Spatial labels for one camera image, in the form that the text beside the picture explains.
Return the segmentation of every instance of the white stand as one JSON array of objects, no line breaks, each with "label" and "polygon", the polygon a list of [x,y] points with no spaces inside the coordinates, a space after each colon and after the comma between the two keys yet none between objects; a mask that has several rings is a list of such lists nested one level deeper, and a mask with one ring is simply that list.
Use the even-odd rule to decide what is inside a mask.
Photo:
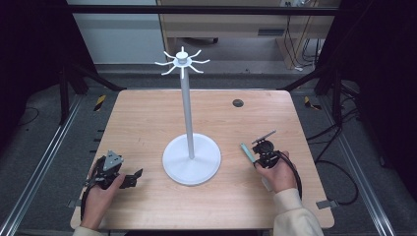
[{"label": "white stand", "polygon": [[172,62],[155,62],[155,64],[161,66],[174,65],[168,72],[162,73],[163,76],[171,73],[177,67],[181,68],[181,90],[187,134],[175,138],[168,144],[163,153],[162,164],[169,177],[186,186],[200,185],[209,180],[217,172],[221,162],[218,145],[205,135],[193,133],[187,67],[192,68],[197,73],[202,73],[191,65],[193,62],[206,63],[209,61],[200,62],[191,59],[199,55],[201,51],[189,57],[188,53],[184,51],[184,47],[182,47],[181,52],[178,52],[176,57],[164,52],[167,57],[174,59]]}]

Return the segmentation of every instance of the dark backdrop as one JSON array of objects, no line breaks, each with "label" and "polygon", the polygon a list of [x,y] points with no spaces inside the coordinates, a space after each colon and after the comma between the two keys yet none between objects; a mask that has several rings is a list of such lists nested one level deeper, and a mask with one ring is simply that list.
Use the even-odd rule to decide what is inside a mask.
[{"label": "dark backdrop", "polygon": [[[59,83],[65,63],[96,72],[70,13],[42,10],[48,1],[0,1],[0,150],[9,141],[28,98]],[[53,4],[67,4],[54,0]],[[81,75],[71,75],[80,81]]]},{"label": "dark backdrop", "polygon": [[[371,1],[342,1],[361,8]],[[380,151],[381,162],[397,170],[417,200],[417,3],[376,0],[343,44],[337,69],[344,80],[359,85],[358,106]],[[319,66],[331,55],[354,21],[336,18]]]}]

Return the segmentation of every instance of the hand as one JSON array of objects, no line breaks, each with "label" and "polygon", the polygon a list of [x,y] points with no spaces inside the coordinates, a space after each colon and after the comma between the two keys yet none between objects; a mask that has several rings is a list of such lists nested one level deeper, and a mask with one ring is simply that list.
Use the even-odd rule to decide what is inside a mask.
[{"label": "hand", "polygon": [[117,176],[106,190],[102,190],[98,186],[94,186],[89,190],[83,222],[81,222],[80,226],[92,230],[98,229],[101,219],[110,207],[111,202],[113,201],[114,196],[116,196],[119,187],[123,184],[125,177],[125,174]]},{"label": "hand", "polygon": [[[284,154],[283,158],[285,158],[285,156],[289,158],[288,151],[285,150],[282,153]],[[270,186],[276,193],[286,189],[297,188],[294,172],[292,172],[291,168],[284,160],[280,159],[278,163],[270,169],[262,168],[259,163],[255,163],[255,167],[257,168],[258,173],[268,180]]]}]

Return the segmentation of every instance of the sleeve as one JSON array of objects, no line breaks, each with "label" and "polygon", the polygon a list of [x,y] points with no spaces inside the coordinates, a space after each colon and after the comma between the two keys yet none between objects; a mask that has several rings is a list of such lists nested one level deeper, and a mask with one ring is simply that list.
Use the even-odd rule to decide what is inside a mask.
[{"label": "sleeve", "polygon": [[277,216],[273,223],[273,236],[324,235],[319,221],[303,207],[298,190],[287,189],[273,196]]},{"label": "sleeve", "polygon": [[74,231],[73,236],[102,236],[99,232],[78,226]]}]

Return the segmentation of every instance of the wooden tabletop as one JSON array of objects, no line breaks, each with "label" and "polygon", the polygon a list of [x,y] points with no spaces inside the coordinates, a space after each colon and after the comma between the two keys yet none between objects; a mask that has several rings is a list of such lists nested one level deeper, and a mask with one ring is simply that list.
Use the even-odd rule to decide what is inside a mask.
[{"label": "wooden tabletop", "polygon": [[[242,107],[233,100],[241,99]],[[186,133],[181,90],[123,90],[114,105],[96,158],[109,149],[125,161],[120,172],[144,168],[135,188],[120,190],[101,227],[109,229],[271,229],[275,217],[268,192],[240,144],[272,130],[275,149],[288,150],[303,183],[303,204],[322,228],[332,227],[329,208],[291,96],[282,90],[191,90],[194,133],[220,148],[217,173],[200,186],[182,186],[168,177],[162,154]],[[80,224],[77,207],[71,226]]]}]

